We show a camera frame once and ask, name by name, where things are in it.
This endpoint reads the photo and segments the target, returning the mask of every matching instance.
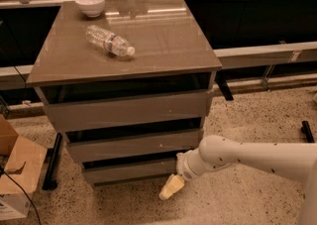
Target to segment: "bottle cap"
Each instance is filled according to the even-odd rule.
[[[128,47],[127,49],[128,56],[133,56],[135,52],[136,52],[136,49],[134,47]]]

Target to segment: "drawer front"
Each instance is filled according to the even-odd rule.
[[[48,105],[44,110],[58,132],[69,132],[205,117],[206,104],[206,92],[201,91]]]
[[[90,184],[138,179],[175,172],[175,160],[165,159],[148,164],[131,164],[122,167],[87,169],[83,176]]]
[[[202,130],[67,144],[75,162],[90,162],[197,148]]]

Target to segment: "brown tabletop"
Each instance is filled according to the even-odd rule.
[[[94,48],[89,25],[126,38],[133,59]],[[107,0],[97,18],[64,2],[27,80],[43,86],[219,70],[221,63],[183,0]]]

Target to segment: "cardboard box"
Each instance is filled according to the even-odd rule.
[[[18,182],[32,199],[37,189],[47,149],[18,135],[0,115],[0,155],[8,156],[4,171]],[[0,220],[25,218],[30,201],[10,178],[0,177]]]

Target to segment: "drawer cabinet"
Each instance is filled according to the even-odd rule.
[[[89,22],[65,2],[28,78],[92,185],[175,172],[176,154],[202,139],[221,68],[183,0],[126,1],[109,0],[106,15]],[[179,18],[152,16],[165,8],[179,9]],[[140,24],[112,21],[118,9],[148,15]],[[84,38],[90,24],[127,38],[135,57],[122,61],[93,49]]]

